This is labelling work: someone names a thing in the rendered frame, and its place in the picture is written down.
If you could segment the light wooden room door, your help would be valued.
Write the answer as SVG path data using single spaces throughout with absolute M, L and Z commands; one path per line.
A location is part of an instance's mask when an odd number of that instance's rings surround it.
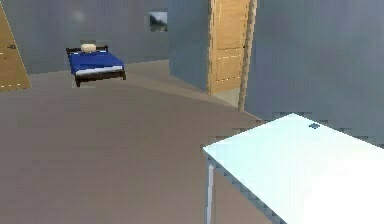
M 240 87 L 250 0 L 211 3 L 209 92 Z

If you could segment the framed landscape picture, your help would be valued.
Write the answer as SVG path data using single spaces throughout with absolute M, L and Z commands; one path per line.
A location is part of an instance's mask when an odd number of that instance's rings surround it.
M 167 32 L 167 13 L 166 12 L 150 12 L 149 24 L 152 32 Z

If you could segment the pale glass top table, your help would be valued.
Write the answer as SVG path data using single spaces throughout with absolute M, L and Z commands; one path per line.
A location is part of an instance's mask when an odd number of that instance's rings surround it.
M 203 153 L 204 224 L 212 223 L 215 172 L 272 224 L 384 224 L 384 149 L 319 122 L 291 113 Z

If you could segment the blue bed with dark frame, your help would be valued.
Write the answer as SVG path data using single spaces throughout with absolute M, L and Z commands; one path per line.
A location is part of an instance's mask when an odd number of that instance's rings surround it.
M 83 82 L 119 77 L 126 79 L 124 63 L 109 52 L 107 45 L 96 46 L 92 52 L 84 52 L 81 48 L 67 48 L 66 54 L 77 87 Z

